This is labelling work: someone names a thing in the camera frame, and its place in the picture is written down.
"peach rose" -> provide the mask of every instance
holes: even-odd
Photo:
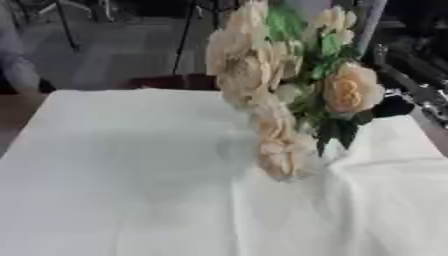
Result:
[[[324,81],[324,98],[334,113],[357,113],[371,109],[383,99],[384,88],[376,73],[356,63],[345,63]]]

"table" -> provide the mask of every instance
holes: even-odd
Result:
[[[448,163],[412,118],[290,183],[246,122],[216,92],[53,93],[0,160],[0,255],[448,252]]]

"tripod leg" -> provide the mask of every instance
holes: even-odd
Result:
[[[212,0],[212,18],[215,29],[219,27],[219,11],[219,0]]]
[[[61,2],[59,2],[59,0],[54,0],[54,2],[56,3],[56,7],[58,9],[59,16],[61,17],[62,26],[64,27],[64,31],[65,31],[65,35],[67,36],[68,43],[70,44],[72,49],[75,52],[77,52],[77,51],[79,51],[79,46],[75,43],[75,40],[73,40],[73,36],[70,31],[70,27],[68,26],[64,10],[62,9]]]
[[[184,51],[185,41],[187,40],[188,31],[190,30],[191,20],[193,18],[194,10],[196,9],[196,0],[191,0],[190,7],[188,10],[187,21],[185,23],[184,32],[182,33],[182,39],[180,40],[179,48],[176,52],[176,62],[174,63],[173,75],[176,74],[177,68],[179,66],[180,58]]]

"metal stand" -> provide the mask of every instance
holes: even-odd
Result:
[[[60,0],[55,0],[56,8],[58,10],[59,16],[61,17],[62,26],[64,27],[65,35],[67,36],[68,43],[72,47],[73,51],[79,51],[79,45],[73,40],[70,27],[68,26],[67,19],[65,17],[64,9],[62,8]]]
[[[100,4],[100,6],[102,6],[104,8],[104,13],[106,14],[106,18],[110,22],[114,22],[115,18],[112,16],[112,8],[110,5],[110,0],[99,0],[98,2]]]
[[[191,0],[190,1],[190,6],[189,6],[189,9],[188,9],[188,15],[187,15],[187,21],[185,22],[185,28],[184,28],[184,31],[182,33],[182,38],[180,40],[179,47],[178,47],[178,49],[176,51],[176,61],[174,63],[173,75],[176,74],[177,68],[179,66],[180,58],[182,57],[182,53],[183,53],[184,48],[185,48],[185,42],[187,40],[188,32],[190,30],[191,19],[193,18],[194,10],[195,9],[198,10],[200,17],[202,17],[202,9],[210,11],[212,13],[212,22],[213,22],[214,29],[218,29],[218,27],[219,27],[219,15],[220,15],[220,13],[229,10],[229,9],[220,9],[220,7],[219,7],[219,0],[210,0],[210,1],[211,1],[211,6],[212,6],[211,9],[205,8],[203,6],[200,6],[197,3],[197,0]],[[234,9],[239,8],[239,1],[238,0],[234,0],[234,3],[235,3]]]
[[[57,10],[59,17],[61,18],[62,26],[64,28],[65,36],[67,37],[68,43],[70,44],[70,47],[75,52],[77,52],[77,51],[79,51],[79,45],[73,39],[73,35],[72,35],[70,27],[68,25],[67,18],[65,16],[65,12],[64,12],[62,5],[68,5],[68,6],[83,10],[88,13],[89,18],[92,18],[94,20],[97,20],[98,18],[97,18],[96,13],[92,10],[92,8],[90,8],[86,5],[77,3],[77,2],[69,1],[69,0],[54,0],[54,2],[52,4],[48,5],[47,7],[45,7],[44,9],[39,11],[39,16],[43,16],[55,9]]]

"person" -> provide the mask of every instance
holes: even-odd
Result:
[[[5,0],[0,0],[0,93],[35,95],[54,90],[41,79],[35,66],[25,54]]]

